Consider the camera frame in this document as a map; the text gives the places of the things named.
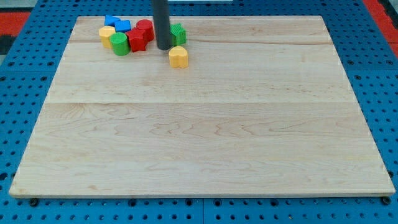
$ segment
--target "wooden board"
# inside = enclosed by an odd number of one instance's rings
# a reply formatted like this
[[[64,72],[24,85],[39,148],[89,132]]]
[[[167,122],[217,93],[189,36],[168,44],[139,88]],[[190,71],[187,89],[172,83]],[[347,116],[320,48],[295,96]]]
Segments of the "wooden board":
[[[321,17],[172,22],[188,33],[186,69],[155,42],[115,56],[102,17],[77,20],[12,196],[395,192]]]

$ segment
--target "red block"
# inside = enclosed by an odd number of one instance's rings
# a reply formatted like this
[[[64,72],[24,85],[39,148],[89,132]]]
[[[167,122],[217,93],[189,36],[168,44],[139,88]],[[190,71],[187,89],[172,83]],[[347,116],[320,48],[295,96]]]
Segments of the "red block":
[[[136,27],[140,30],[145,31],[145,37],[148,42],[152,41],[155,38],[154,26],[152,25],[152,22],[150,20],[141,19],[137,22]]]
[[[139,50],[146,50],[145,46],[148,44],[147,39],[144,37],[145,31],[138,28],[133,28],[129,32],[126,32],[129,39],[130,48],[132,52]]]

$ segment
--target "yellow block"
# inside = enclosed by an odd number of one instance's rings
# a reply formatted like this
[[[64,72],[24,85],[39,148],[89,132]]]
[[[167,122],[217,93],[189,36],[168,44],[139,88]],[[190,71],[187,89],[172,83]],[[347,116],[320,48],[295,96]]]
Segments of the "yellow block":
[[[106,48],[112,48],[111,41],[109,40],[109,37],[112,36],[112,34],[116,33],[114,27],[111,26],[104,26],[98,30],[99,37],[101,38],[102,45]]]
[[[188,52],[181,46],[173,47],[169,51],[170,66],[172,68],[187,68],[188,67]]]

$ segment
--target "blue pegboard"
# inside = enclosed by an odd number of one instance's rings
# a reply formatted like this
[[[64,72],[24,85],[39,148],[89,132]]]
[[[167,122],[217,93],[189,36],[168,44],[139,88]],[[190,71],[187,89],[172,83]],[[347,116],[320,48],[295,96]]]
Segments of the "blue pegboard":
[[[171,5],[175,16],[321,15],[397,187],[398,61],[361,1]],[[0,223],[396,223],[398,198],[17,200],[12,177],[77,16],[148,16],[149,0],[39,0],[0,67]]]

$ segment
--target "green cylinder block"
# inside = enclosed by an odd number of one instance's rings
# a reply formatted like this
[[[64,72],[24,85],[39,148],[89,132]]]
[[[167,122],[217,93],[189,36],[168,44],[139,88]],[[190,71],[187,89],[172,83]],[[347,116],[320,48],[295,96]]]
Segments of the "green cylinder block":
[[[129,41],[124,33],[117,32],[113,34],[109,40],[111,41],[114,54],[123,56],[130,52]]]

